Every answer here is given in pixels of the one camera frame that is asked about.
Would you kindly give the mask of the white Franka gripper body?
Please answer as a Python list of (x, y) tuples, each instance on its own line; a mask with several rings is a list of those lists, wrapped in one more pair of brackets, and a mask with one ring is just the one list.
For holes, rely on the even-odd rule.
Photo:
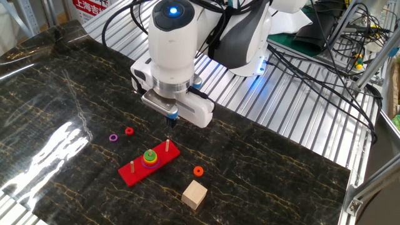
[(141, 87), (146, 91), (142, 102), (172, 120), (184, 118), (205, 128), (213, 118), (214, 104), (189, 92), (194, 84), (193, 58), (145, 58), (131, 66)]

